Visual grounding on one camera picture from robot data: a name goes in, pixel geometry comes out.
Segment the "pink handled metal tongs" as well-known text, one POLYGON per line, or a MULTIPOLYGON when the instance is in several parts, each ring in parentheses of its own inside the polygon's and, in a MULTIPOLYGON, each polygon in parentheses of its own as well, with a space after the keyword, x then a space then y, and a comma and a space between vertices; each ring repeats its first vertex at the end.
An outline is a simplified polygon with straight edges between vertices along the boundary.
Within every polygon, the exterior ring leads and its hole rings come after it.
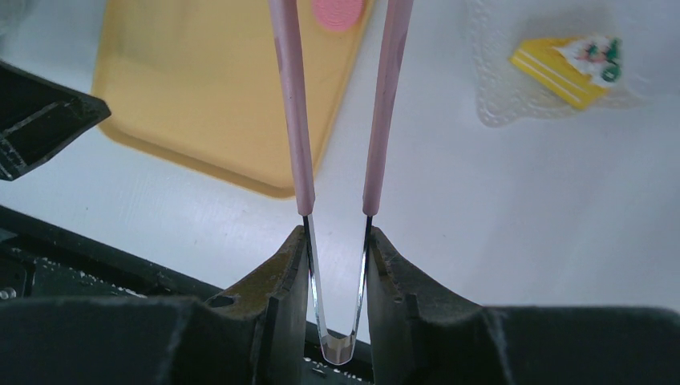
POLYGON ((322 303, 322 279, 318 270, 318 249, 313 221, 314 176, 298 6, 295 1, 269 2, 269 14, 283 94, 293 186, 297 210, 302 217, 306 239, 318 338, 323 358, 335 366, 345 365, 351 361, 358 339, 362 304, 366 293, 370 233, 373 218, 380 207, 391 120, 413 5, 412 1, 389 1, 387 3, 362 195, 362 211, 366 216, 366 224, 363 231, 362 267, 359 275, 355 315, 351 332, 347 336, 335 337, 326 326, 322 303))

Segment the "white three tier stand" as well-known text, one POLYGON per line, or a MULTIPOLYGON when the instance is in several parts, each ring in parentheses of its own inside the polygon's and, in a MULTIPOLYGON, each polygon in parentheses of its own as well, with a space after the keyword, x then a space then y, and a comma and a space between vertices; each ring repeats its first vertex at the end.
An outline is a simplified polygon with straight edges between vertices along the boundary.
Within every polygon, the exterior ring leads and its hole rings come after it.
POLYGON ((489 127, 627 109, 679 91, 676 1, 470 1, 476 110, 489 127))

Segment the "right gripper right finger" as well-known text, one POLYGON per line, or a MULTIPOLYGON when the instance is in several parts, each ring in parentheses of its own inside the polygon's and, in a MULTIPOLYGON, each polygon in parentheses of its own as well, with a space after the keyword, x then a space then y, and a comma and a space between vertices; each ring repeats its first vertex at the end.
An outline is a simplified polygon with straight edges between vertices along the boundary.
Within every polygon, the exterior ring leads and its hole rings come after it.
POLYGON ((377 384, 676 384, 679 316, 658 307, 482 306, 373 228, 367 313, 377 384))

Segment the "yellow cream cake slice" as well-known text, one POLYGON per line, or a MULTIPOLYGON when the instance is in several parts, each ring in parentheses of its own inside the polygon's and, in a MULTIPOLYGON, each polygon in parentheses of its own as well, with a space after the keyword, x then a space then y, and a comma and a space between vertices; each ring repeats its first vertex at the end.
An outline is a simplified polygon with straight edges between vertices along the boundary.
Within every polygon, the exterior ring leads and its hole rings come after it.
POLYGON ((509 62, 571 107, 586 109, 622 77, 622 41, 607 35, 524 40, 509 62))

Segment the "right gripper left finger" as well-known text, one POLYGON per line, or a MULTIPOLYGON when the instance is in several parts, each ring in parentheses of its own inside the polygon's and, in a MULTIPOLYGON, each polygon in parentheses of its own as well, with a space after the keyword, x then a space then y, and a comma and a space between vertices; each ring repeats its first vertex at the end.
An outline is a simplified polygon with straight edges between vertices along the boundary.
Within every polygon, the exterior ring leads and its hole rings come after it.
POLYGON ((299 384, 306 334, 305 237, 206 300, 41 294, 43 259, 1 245, 4 384, 299 384), (30 288, 29 295, 23 290, 30 288))

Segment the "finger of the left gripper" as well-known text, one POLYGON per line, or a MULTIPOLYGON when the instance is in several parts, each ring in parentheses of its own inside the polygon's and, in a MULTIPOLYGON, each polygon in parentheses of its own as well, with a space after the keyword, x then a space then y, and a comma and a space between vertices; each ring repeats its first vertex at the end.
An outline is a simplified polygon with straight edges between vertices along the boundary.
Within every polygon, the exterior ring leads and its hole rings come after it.
POLYGON ((1 179, 12 181, 111 116, 104 100, 1 62, 1 179))

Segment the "yellow serving tray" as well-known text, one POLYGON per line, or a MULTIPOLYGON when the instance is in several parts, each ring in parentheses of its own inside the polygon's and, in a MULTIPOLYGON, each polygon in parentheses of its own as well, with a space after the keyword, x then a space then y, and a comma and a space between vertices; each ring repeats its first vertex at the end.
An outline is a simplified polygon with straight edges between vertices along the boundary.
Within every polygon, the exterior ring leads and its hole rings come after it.
POLYGON ((293 195, 265 1, 110 1, 92 93, 112 140, 274 198, 293 195))

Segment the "pink macaron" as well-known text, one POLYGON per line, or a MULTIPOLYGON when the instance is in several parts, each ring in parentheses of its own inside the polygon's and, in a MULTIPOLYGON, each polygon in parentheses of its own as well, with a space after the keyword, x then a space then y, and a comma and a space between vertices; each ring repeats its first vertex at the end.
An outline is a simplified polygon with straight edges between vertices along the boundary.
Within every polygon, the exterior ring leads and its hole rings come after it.
POLYGON ((327 30, 345 31, 362 16, 363 0, 312 0, 312 14, 317 23, 327 30))

